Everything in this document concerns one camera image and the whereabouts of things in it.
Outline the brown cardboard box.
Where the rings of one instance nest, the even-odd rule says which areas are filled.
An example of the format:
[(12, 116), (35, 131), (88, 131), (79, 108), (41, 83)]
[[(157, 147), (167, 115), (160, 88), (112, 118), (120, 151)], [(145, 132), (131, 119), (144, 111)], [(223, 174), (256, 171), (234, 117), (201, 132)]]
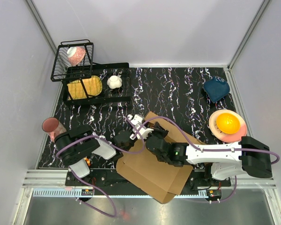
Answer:
[(147, 149), (142, 153), (133, 154), (142, 147), (143, 142), (137, 140), (129, 153), (124, 153), (117, 161), (116, 171), (158, 202), (168, 203), (176, 195), (181, 194), (193, 167), (191, 165), (175, 167), (159, 162)]

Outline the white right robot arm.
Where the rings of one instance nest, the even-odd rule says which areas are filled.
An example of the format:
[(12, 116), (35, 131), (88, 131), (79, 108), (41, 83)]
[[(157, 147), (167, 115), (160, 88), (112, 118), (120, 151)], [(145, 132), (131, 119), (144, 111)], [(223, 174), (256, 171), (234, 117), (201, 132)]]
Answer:
[(202, 145), (167, 142), (167, 133), (163, 128), (154, 129), (145, 141), (147, 150), (159, 162), (176, 167), (207, 163), (203, 180), (209, 186), (242, 174), (262, 179), (272, 177), (270, 149), (252, 137), (243, 136), (239, 142), (228, 144)]

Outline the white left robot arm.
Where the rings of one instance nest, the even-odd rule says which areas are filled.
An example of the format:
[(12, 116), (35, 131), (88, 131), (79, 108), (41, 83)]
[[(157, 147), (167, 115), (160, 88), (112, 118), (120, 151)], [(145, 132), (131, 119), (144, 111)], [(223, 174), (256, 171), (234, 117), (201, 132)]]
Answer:
[(123, 152), (116, 148), (128, 151), (134, 146), (135, 140), (130, 135), (128, 130), (122, 130), (109, 142), (102, 137), (93, 137), (89, 131), (68, 131), (55, 137), (57, 158), (76, 174), (75, 180), (85, 186), (92, 179), (90, 163), (86, 157), (93, 154), (105, 160), (116, 161), (123, 156)]

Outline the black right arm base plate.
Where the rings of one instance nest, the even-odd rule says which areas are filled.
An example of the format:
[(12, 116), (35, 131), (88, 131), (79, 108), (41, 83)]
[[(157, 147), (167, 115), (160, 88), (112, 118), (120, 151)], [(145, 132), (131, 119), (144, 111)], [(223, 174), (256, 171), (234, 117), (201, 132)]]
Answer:
[(230, 187), (230, 178), (224, 180), (216, 180), (212, 178), (211, 166), (212, 163), (199, 163), (195, 165), (189, 178), (186, 180), (183, 191), (195, 191), (205, 188), (215, 188), (215, 187)]

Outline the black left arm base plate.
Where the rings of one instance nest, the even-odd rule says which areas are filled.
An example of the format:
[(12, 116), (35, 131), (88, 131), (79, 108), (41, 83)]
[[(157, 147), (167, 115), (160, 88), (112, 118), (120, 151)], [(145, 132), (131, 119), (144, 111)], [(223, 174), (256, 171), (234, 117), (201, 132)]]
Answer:
[[(90, 174), (83, 177), (87, 183), (97, 187), (111, 187), (116, 184), (131, 184), (124, 177), (119, 175), (116, 169), (90, 169)], [(85, 186), (84, 183), (76, 179), (71, 171), (67, 172), (65, 186)]]

